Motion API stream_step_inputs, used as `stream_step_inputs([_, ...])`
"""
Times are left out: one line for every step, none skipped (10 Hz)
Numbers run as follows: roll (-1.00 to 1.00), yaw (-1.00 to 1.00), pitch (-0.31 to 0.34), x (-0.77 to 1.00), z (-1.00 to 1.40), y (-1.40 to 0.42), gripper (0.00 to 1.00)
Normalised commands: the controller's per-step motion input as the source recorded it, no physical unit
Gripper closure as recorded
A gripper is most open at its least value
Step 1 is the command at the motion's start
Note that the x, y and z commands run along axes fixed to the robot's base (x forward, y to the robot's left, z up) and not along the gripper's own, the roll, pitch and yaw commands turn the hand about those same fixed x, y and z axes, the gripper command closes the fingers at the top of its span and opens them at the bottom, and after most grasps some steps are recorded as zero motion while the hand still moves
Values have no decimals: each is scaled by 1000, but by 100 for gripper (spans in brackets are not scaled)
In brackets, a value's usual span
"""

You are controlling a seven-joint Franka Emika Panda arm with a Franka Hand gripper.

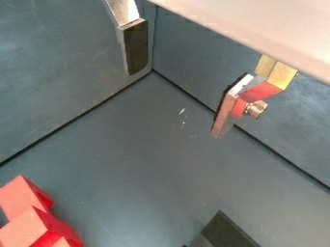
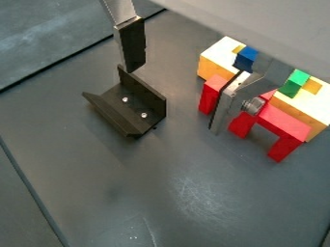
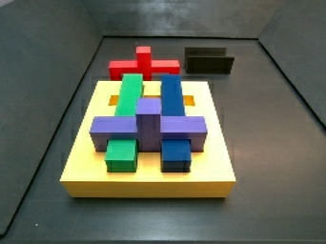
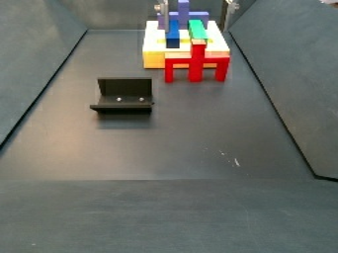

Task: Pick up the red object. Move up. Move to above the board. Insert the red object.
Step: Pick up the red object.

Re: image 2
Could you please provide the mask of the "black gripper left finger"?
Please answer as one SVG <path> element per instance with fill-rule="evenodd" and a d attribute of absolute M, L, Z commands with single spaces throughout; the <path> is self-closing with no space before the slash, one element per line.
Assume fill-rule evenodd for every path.
<path fill-rule="evenodd" d="M 101 0 L 101 4 L 114 21 L 126 71 L 133 73 L 146 64 L 145 19 L 137 14 L 131 0 Z"/>

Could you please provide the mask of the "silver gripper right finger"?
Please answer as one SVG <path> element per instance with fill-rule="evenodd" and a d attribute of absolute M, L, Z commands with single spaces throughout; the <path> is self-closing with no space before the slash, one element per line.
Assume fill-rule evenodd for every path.
<path fill-rule="evenodd" d="M 280 88 L 294 71 L 293 66 L 264 52 L 257 55 L 252 69 L 253 73 L 246 76 L 241 71 L 221 92 L 209 123 L 209 129 L 214 134 L 226 130 L 240 113 L 242 102 Z"/>

